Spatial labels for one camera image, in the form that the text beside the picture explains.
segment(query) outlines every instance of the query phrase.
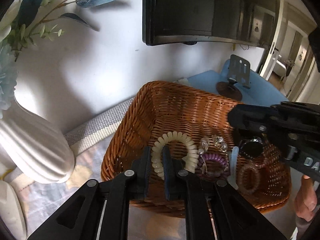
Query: artificial flower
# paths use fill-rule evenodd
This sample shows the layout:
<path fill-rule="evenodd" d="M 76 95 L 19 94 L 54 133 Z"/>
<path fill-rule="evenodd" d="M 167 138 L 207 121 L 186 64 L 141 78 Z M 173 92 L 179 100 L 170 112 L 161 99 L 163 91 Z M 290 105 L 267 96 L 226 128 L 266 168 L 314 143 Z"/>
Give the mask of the artificial flower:
<path fill-rule="evenodd" d="M 14 60 L 10 45 L 6 41 L 0 42 L 0 118 L 3 117 L 3 110 L 7 110 L 14 99 L 18 76 Z"/>
<path fill-rule="evenodd" d="M 0 42 L 10 33 L 11 23 L 18 15 L 21 1 L 22 0 L 14 0 L 0 21 Z"/>

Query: finger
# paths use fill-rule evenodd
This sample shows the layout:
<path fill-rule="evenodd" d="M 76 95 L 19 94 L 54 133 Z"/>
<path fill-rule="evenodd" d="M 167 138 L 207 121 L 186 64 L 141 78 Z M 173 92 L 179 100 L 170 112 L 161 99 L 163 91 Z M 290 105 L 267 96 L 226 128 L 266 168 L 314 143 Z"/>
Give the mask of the finger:
<path fill-rule="evenodd" d="M 303 202 L 302 191 L 299 190 L 297 197 L 294 201 L 295 211 L 298 217 L 305 219 L 306 221 L 311 221 L 314 217 L 314 213 L 309 210 L 309 208 Z"/>
<path fill-rule="evenodd" d="M 304 204 L 308 207 L 310 211 L 313 211 L 317 205 L 316 192 L 313 189 L 312 179 L 301 179 L 301 191 Z"/>

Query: white vase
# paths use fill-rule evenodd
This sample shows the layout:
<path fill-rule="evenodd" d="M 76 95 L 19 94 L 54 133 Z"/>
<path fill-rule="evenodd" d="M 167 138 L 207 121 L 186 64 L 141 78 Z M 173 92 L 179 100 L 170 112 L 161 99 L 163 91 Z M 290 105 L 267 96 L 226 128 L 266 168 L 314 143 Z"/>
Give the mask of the white vase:
<path fill-rule="evenodd" d="M 61 131 L 14 99 L 0 119 L 0 144 L 31 179 L 40 183 L 65 182 L 75 159 Z"/>

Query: wicker basket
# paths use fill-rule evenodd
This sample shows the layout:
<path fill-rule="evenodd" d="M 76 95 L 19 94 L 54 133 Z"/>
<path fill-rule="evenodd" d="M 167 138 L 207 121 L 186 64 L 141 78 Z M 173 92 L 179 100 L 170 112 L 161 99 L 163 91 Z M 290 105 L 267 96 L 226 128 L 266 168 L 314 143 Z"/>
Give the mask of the wicker basket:
<path fill-rule="evenodd" d="M 112 179 L 130 168 L 145 146 L 153 146 L 158 137 L 169 131 L 187 133 L 196 144 L 205 135 L 221 135 L 231 150 L 234 146 L 233 129 L 227 122 L 227 114 L 237 103 L 175 83 L 147 83 L 138 92 L 111 140 L 101 166 L 102 179 Z M 174 158 L 181 159 L 186 155 L 182 143 L 175 141 L 168 146 Z M 264 156 L 267 161 L 260 169 L 260 187 L 253 195 L 244 197 L 259 211 L 268 212 L 287 202 L 291 177 L 290 170 L 279 162 L 276 147 L 265 147 Z M 238 157 L 237 171 L 245 163 L 248 161 Z M 250 184 L 251 176 L 251 173 L 245 174 L 244 184 Z M 154 171 L 150 175 L 148 198 L 145 201 L 132 201 L 131 204 L 168 216 L 184 217 L 183 201 L 166 201 L 163 181 Z"/>

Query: plant stem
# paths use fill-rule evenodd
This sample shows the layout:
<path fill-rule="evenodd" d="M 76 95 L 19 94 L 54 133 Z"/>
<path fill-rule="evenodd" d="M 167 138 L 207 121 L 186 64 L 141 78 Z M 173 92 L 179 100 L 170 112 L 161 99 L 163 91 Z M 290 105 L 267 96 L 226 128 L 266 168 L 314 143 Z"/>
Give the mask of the plant stem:
<path fill-rule="evenodd" d="M 64 5 L 63 5 L 63 6 L 66 6 L 66 5 L 70 4 L 70 3 L 75 3 L 75 2 L 76 2 L 76 1 L 67 2 L 67 3 L 64 3 Z"/>
<path fill-rule="evenodd" d="M 46 22 L 51 22 L 53 20 L 56 20 L 56 19 L 51 19 L 51 20 L 46 20 L 46 18 L 56 9 L 59 9 L 61 7 L 64 7 L 70 3 L 73 3 L 73 2 L 70 2 L 70 3 L 66 3 L 66 1 L 68 0 L 63 0 L 61 3 L 59 3 L 56 7 L 54 7 L 51 11 L 49 11 L 35 26 L 33 26 L 30 30 L 30 33 L 33 33 L 33 31 L 41 24 L 41 23 L 46 23 Z"/>
<path fill-rule="evenodd" d="M 58 20 L 58 18 L 49 19 L 49 20 L 43 20 L 42 23 L 48 23 L 48 22 L 52 22 L 52 21 L 55 21 L 55 20 Z"/>

